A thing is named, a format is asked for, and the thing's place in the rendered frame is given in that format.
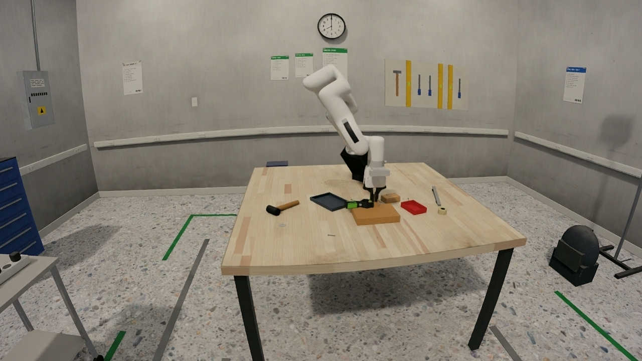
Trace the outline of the red open tray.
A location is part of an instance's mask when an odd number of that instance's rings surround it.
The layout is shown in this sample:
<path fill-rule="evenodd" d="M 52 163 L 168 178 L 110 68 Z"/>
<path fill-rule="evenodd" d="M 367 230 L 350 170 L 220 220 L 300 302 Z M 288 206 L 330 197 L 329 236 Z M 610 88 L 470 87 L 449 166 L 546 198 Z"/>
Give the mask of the red open tray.
<path fill-rule="evenodd" d="M 402 202 L 401 207 L 413 215 L 423 214 L 427 211 L 427 207 L 424 207 L 424 205 L 417 203 L 415 200 Z"/>

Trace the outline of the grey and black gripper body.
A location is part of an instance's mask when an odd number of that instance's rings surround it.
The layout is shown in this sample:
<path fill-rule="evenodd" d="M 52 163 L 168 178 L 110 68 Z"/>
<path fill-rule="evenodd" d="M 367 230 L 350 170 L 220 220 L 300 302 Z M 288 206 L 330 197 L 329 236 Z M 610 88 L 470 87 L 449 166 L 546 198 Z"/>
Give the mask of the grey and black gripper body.
<path fill-rule="evenodd" d="M 386 176 L 369 176 L 369 169 L 372 169 L 370 166 L 365 167 L 365 172 L 363 176 L 363 183 L 365 181 L 365 186 L 367 188 L 382 188 L 385 187 L 387 178 Z"/>

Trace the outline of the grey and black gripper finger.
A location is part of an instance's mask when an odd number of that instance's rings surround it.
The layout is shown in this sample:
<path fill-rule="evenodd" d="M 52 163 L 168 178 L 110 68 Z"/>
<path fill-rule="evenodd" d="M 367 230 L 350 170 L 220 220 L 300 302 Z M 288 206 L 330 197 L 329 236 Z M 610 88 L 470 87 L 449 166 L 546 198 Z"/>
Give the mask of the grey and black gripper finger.
<path fill-rule="evenodd" d="M 365 186 L 365 183 L 364 183 L 364 184 L 363 184 L 363 189 L 364 189 L 364 190 L 367 190 L 367 191 L 369 191 L 369 192 L 371 193 L 371 197 L 370 197 L 370 199 L 371 199 L 371 201 L 373 202 L 373 201 L 374 201 L 373 188 L 367 188 L 367 187 Z"/>
<path fill-rule="evenodd" d="M 376 202 L 378 201 L 379 192 L 382 191 L 385 188 L 387 188 L 387 186 L 382 187 L 382 188 L 376 188 L 376 191 L 375 191 L 375 194 L 374 194 Z"/>

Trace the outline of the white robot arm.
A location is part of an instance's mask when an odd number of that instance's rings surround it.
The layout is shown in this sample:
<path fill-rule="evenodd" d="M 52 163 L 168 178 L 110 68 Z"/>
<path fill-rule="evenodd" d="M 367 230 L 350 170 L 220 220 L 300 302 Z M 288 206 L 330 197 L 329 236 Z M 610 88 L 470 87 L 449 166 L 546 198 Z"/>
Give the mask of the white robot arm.
<path fill-rule="evenodd" d="M 390 176 L 390 170 L 383 167 L 387 163 L 384 160 L 384 138 L 362 135 L 353 117 L 358 106 L 351 94 L 352 89 L 335 65 L 325 66 L 307 76 L 302 83 L 308 91 L 315 93 L 327 109 L 327 119 L 346 144 L 346 152 L 351 155 L 368 152 L 368 166 L 372 168 L 369 176 Z"/>

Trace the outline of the grey long flat bar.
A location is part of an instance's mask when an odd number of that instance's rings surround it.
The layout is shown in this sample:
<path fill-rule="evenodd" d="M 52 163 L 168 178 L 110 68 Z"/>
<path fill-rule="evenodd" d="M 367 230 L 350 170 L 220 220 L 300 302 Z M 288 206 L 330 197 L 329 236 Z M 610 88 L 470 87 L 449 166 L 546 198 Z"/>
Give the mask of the grey long flat bar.
<path fill-rule="evenodd" d="M 440 202 L 440 199 L 439 199 L 438 193 L 436 192 L 436 187 L 432 187 L 432 188 L 433 188 L 433 189 L 432 189 L 432 192 L 433 192 L 433 194 L 434 194 L 434 196 L 435 196 L 435 199 L 436 199 L 436 204 L 437 204 L 438 206 L 441 206 L 442 204 L 441 204 L 441 202 Z"/>

